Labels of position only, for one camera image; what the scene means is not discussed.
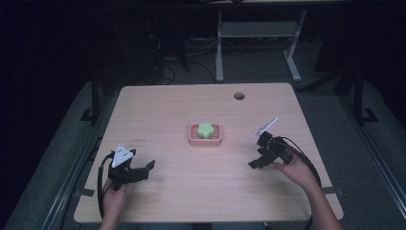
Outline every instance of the wire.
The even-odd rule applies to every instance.
[[[290,139],[287,138],[287,137],[282,137],[282,138],[288,140],[290,143],[292,143],[292,144],[296,147],[296,149],[299,150],[299,152],[300,152],[301,154],[305,155],[305,153],[304,153],[304,152],[298,147],[298,145],[296,145],[296,143],[294,143],[292,140],[290,140]]]
[[[159,48],[161,48],[161,39],[159,39],[159,37],[156,36],[156,35],[149,35],[148,37],[149,37],[149,38],[155,38],[155,39],[158,40],[158,45],[157,45],[157,47],[155,48],[155,50],[159,50]]]
[[[199,63],[199,62],[195,62],[195,61],[188,61],[188,63],[200,65],[201,67],[205,68],[205,69],[207,70],[207,72],[209,72],[210,76],[212,77],[213,83],[217,83],[217,81],[215,80],[215,78],[214,78],[212,72],[210,71],[210,69],[209,69],[206,65],[201,64],[201,63]]]
[[[310,168],[310,170],[311,170],[311,172],[313,173],[314,177],[316,178],[316,181],[317,181],[317,183],[319,184],[319,186],[322,187],[322,181],[321,181],[321,179],[320,179],[319,173],[317,172],[317,170],[316,170],[316,168],[314,167],[313,163],[311,163],[310,159],[308,159],[308,157],[307,157],[301,150],[298,151],[298,150],[294,149],[293,147],[291,147],[291,146],[289,146],[289,145],[287,145],[287,144],[284,144],[284,143],[275,141],[275,140],[273,140],[273,139],[271,139],[270,141],[273,142],[273,143],[277,143],[277,144],[279,144],[279,145],[283,145],[284,147],[286,147],[287,149],[289,149],[289,150],[291,150],[293,153],[295,153],[297,156],[299,156],[299,157],[304,161],[304,163]]]
[[[216,38],[213,38],[213,37],[208,37],[208,38],[193,38],[193,37],[190,37],[189,38],[190,42],[195,42],[195,43],[200,43],[200,44],[209,43],[207,41],[213,41],[213,40],[216,40]]]
[[[203,53],[205,53],[207,51],[210,51],[210,50],[212,50],[212,48],[216,44],[217,44],[217,41],[215,40],[212,44],[210,44],[210,45],[208,45],[208,46],[206,46],[204,48],[201,48],[201,49],[198,49],[196,51],[190,52],[189,54],[187,54],[187,57],[197,56],[197,55],[203,54]]]
[[[102,199],[104,197],[104,193],[102,192],[102,172],[103,172],[103,166],[105,164],[105,161],[107,159],[113,159],[114,158],[114,151],[111,151],[110,154],[106,155],[104,159],[101,162],[101,165],[99,166],[99,173],[98,173],[98,204],[99,204],[99,212],[101,213],[101,218],[104,215],[104,210],[102,208]]]
[[[111,183],[110,186],[108,186],[108,188],[104,191],[104,193],[102,194],[102,196],[104,197],[104,195],[107,193],[107,191],[111,188],[111,186],[115,185],[115,183]]]
[[[172,78],[169,80],[169,82],[167,83],[167,82],[166,82],[167,78],[166,78],[165,75],[161,72],[161,74],[162,74],[162,79],[164,80],[165,85],[170,85],[170,84],[172,84],[172,83],[175,81],[175,78],[176,78],[176,73],[175,73],[175,71],[174,71],[172,68],[168,67],[167,65],[163,65],[162,67],[169,69],[169,70],[172,72],[172,74],[173,74],[173,77],[172,77]]]

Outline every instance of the hole in table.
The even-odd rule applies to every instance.
[[[241,101],[245,98],[245,94],[237,92],[234,94],[234,98]]]

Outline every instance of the person's right hand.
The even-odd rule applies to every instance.
[[[271,167],[284,173],[290,180],[301,186],[304,190],[310,189],[313,186],[319,186],[316,178],[305,162],[293,152],[289,153],[293,155],[293,159],[288,165],[274,162],[271,164]]]

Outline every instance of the black cable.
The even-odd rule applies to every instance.
[[[111,183],[110,186],[108,186],[108,188],[104,191],[104,193],[102,194],[102,196],[104,197],[104,195],[107,193],[107,191],[111,188],[111,186],[115,185],[115,183]]]
[[[201,64],[199,62],[195,62],[195,61],[188,61],[188,63],[197,64],[197,65],[200,65],[201,67],[205,68],[207,70],[207,72],[209,72],[210,76],[212,77],[213,83],[217,83],[217,81],[215,80],[215,77],[213,76],[212,72],[210,71],[210,69],[206,65]]]
[[[173,74],[173,77],[172,77],[172,78],[170,79],[170,81],[167,83],[167,82],[166,82],[167,78],[165,77],[165,75],[164,75],[164,74],[162,73],[162,71],[161,71],[161,75],[162,75],[162,78],[163,78],[163,80],[164,80],[164,83],[165,83],[166,85],[172,84],[172,83],[175,81],[175,78],[176,78],[176,73],[175,73],[175,71],[174,71],[172,68],[168,67],[167,65],[163,65],[162,67],[169,69],[169,70],[172,72],[172,74]]]
[[[114,157],[114,151],[112,151],[110,154],[106,155],[104,159],[101,162],[101,165],[99,166],[99,173],[98,173],[98,203],[99,203],[99,212],[101,213],[101,218],[104,216],[104,210],[102,208],[102,199],[104,197],[104,193],[102,192],[102,172],[103,172],[103,166],[104,163],[107,159],[113,159]]]
[[[307,221],[304,230],[309,230],[312,224],[313,224],[313,215],[310,216],[310,219]]]
[[[292,143],[292,144],[296,147],[296,149],[298,149],[298,151],[299,151],[301,154],[305,155],[305,153],[304,153],[304,152],[298,147],[298,145],[296,145],[296,143],[294,143],[292,140],[290,140],[290,139],[287,138],[287,137],[282,137],[282,139],[288,140],[290,143]]]
[[[282,137],[283,139],[289,140],[290,142],[292,142],[290,139],[286,138],[286,137]],[[293,153],[295,153],[297,156],[299,156],[299,158],[301,158],[304,163],[309,167],[310,171],[313,173],[314,177],[316,178],[317,183],[319,184],[320,188],[322,188],[322,181],[320,179],[320,175],[317,172],[316,168],[314,167],[313,163],[311,163],[310,159],[308,159],[308,157],[300,150],[296,150],[293,147],[286,145],[284,143],[278,142],[278,141],[274,141],[274,140],[270,140],[271,142],[277,143],[279,145],[283,145],[284,147],[286,147],[287,149],[291,150]]]
[[[206,46],[206,47],[200,48],[198,50],[192,51],[192,52],[187,54],[187,57],[198,56],[198,55],[202,55],[202,54],[204,54],[206,52],[209,52],[209,51],[214,51],[216,43],[217,42],[215,41],[215,42],[212,42],[212,44],[210,44],[209,46]]]

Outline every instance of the metal frame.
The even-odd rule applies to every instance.
[[[103,100],[101,113],[98,116],[99,119],[96,123],[90,126],[89,131],[85,139],[83,140],[82,145],[80,146],[78,154],[75,157],[71,169],[67,173],[65,180],[62,182],[62,185],[56,193],[52,207],[41,226],[42,230],[53,230],[62,227],[59,225],[65,218],[65,216],[63,216],[63,213],[66,212],[65,210],[68,209],[69,196],[73,195],[75,185],[80,177],[80,174],[82,173],[81,169],[83,169],[83,167],[87,163],[89,152],[92,152],[92,150],[98,144],[101,138],[100,134],[104,133],[108,125],[108,117],[111,115],[111,111],[113,110],[114,105],[115,102],[113,98],[107,97]]]
[[[301,81],[293,59],[293,54],[305,21],[306,10],[302,10],[298,21],[283,22],[223,22],[222,12],[218,12],[217,52],[215,54],[215,79],[224,81],[223,59],[221,55],[222,37],[276,37],[291,36],[292,43],[288,50],[283,51],[287,66],[294,81]]]
[[[382,152],[375,145],[372,137],[367,132],[363,125],[360,125],[359,119],[351,116],[351,104],[348,100],[345,100],[343,97],[340,98],[340,103],[344,108],[347,108],[346,111],[349,113],[352,124],[355,127],[356,131],[359,133],[360,137],[364,141],[366,147],[368,148],[371,157],[377,167],[377,170],[382,177],[382,181],[386,185],[389,193],[391,194],[397,208],[399,209],[401,215],[406,219],[406,194],[403,191],[402,187],[397,182],[394,174],[386,163],[385,159],[382,157]]]

